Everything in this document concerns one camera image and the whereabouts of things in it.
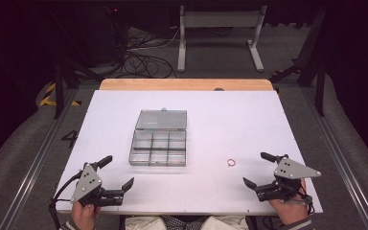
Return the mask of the yellow black floor tape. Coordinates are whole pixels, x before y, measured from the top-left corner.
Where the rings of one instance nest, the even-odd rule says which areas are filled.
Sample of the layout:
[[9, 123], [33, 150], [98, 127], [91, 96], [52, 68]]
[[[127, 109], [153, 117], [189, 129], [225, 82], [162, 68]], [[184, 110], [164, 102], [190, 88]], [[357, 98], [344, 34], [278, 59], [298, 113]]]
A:
[[[55, 89], [56, 89], [56, 84], [54, 82], [52, 82], [48, 86], [45, 94], [43, 95], [43, 98], [40, 101], [39, 106], [44, 106], [44, 105], [57, 106], [57, 102], [50, 100], [50, 97], [51, 97], [51, 95], [52, 95], [52, 93], [54, 92]], [[71, 105], [72, 106], [80, 106], [81, 105], [81, 101], [72, 101]]]

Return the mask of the clear plastic compartment box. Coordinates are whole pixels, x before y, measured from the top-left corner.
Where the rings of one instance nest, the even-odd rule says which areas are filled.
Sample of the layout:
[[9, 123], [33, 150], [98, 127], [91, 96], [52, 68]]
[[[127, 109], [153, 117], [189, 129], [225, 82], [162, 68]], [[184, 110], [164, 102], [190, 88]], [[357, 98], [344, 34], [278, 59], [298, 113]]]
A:
[[185, 167], [187, 111], [142, 110], [130, 147], [131, 166]]

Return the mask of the person's lap clothing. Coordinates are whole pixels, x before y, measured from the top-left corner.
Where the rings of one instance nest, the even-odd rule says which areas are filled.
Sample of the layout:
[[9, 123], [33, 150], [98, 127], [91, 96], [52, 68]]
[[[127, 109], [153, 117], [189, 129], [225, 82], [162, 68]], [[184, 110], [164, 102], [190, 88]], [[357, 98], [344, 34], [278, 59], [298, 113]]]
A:
[[204, 216], [184, 220], [173, 216], [125, 218], [121, 230], [256, 230], [246, 216]]

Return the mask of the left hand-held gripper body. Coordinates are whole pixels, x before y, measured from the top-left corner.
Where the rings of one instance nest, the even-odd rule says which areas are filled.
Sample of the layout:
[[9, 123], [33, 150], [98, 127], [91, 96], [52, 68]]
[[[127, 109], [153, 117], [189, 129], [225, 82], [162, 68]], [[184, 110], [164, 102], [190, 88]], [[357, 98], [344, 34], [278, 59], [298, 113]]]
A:
[[106, 190], [97, 170], [105, 166], [104, 162], [86, 163], [81, 172], [76, 189], [70, 202], [79, 202], [82, 206], [93, 204], [95, 207], [121, 206], [124, 199], [123, 190]]

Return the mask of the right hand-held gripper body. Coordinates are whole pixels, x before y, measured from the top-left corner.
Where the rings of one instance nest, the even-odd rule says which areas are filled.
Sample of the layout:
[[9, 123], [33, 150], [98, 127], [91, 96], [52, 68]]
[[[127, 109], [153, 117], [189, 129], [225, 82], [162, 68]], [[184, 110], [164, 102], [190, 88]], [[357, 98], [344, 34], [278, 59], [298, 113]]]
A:
[[279, 163], [274, 162], [277, 164], [277, 168], [273, 173], [275, 180], [271, 184], [257, 186], [255, 193], [258, 200], [280, 199], [290, 201], [299, 195], [304, 201], [311, 202], [309, 195], [303, 195], [300, 192], [302, 179], [319, 177], [322, 173], [291, 160], [287, 154], [280, 157], [281, 161]]

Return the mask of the metal floor rail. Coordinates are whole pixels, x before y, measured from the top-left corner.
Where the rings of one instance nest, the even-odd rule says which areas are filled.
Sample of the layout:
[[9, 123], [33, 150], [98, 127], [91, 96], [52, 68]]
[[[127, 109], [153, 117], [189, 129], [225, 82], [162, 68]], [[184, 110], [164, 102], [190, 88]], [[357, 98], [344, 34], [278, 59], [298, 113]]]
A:
[[363, 223], [368, 230], [368, 199], [366, 198], [357, 178], [354, 176], [343, 152], [335, 140], [335, 137], [324, 116], [321, 116], [315, 105], [315, 98], [311, 91], [303, 87], [301, 89], [302, 95], [307, 101], [311, 112], [313, 113], [316, 122], [319, 124], [321, 132], [325, 136], [326, 142], [330, 149], [330, 156], [335, 163], [335, 166], [341, 175], [341, 178], [348, 190], [348, 193], [362, 218]]
[[63, 96], [63, 108], [57, 117], [51, 122], [51, 125], [38, 149], [38, 152], [36, 153], [34, 161], [28, 168], [25, 177], [22, 179], [20, 187], [17, 190], [13, 201], [11, 202], [11, 206], [0, 224], [0, 230], [12, 230], [17, 222], [20, 212], [23, 209], [47, 159], [49, 150], [53, 145], [55, 136], [65, 117], [65, 113], [68, 111], [71, 102], [75, 99], [77, 92], [77, 89], [70, 89]]

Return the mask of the white metal stand frame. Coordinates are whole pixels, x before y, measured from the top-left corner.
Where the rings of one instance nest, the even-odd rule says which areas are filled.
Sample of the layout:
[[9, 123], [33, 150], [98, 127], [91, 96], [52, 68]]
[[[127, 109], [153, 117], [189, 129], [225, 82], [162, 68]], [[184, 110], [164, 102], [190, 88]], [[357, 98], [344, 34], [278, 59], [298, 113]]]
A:
[[186, 65], [186, 37], [185, 31], [193, 28], [254, 28], [247, 46], [252, 56], [255, 68], [262, 73], [264, 65], [257, 50], [257, 43], [265, 20], [267, 6], [261, 6], [254, 11], [187, 11], [180, 7], [179, 50], [177, 70], [185, 71]]

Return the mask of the person's right hand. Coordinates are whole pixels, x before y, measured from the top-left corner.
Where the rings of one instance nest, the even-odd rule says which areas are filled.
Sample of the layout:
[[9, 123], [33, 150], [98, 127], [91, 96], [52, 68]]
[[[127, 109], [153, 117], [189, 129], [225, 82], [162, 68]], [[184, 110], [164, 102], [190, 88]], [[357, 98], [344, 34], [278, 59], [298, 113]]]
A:
[[269, 204], [277, 212], [283, 226], [309, 216], [308, 206], [306, 204], [282, 202], [280, 199], [269, 200]]

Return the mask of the person's left hand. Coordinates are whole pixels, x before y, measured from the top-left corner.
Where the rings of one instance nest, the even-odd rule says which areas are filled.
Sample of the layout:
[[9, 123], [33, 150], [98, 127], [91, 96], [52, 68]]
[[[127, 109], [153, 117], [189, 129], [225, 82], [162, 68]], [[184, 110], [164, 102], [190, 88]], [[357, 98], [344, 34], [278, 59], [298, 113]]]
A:
[[72, 207], [73, 222], [80, 230], [95, 230], [95, 221], [100, 215], [101, 208], [93, 204], [82, 206], [75, 202]]

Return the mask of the black metal stand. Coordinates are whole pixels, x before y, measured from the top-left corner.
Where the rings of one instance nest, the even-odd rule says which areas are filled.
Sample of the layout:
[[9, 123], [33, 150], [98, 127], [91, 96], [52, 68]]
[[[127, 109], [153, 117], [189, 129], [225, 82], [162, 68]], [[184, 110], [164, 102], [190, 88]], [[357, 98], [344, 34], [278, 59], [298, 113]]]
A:
[[56, 115], [55, 118], [59, 118], [64, 110], [64, 95], [63, 84], [66, 82], [70, 88], [75, 89], [79, 86], [76, 80], [75, 71], [82, 72], [89, 79], [93, 79], [98, 82], [102, 82], [104, 77], [94, 73], [88, 68], [72, 61], [71, 59], [61, 60], [55, 64], [55, 77], [54, 83], [56, 84]]
[[325, 87], [325, 66], [321, 58], [315, 54], [314, 50], [325, 14], [326, 8], [321, 7], [313, 19], [309, 33], [297, 59], [293, 61], [293, 64], [286, 70], [275, 71], [269, 79], [272, 83], [274, 83], [292, 73], [300, 73], [300, 78], [297, 81], [298, 84], [303, 87], [308, 87], [311, 85], [313, 79], [316, 78], [314, 105], [320, 116], [324, 115], [323, 98]]

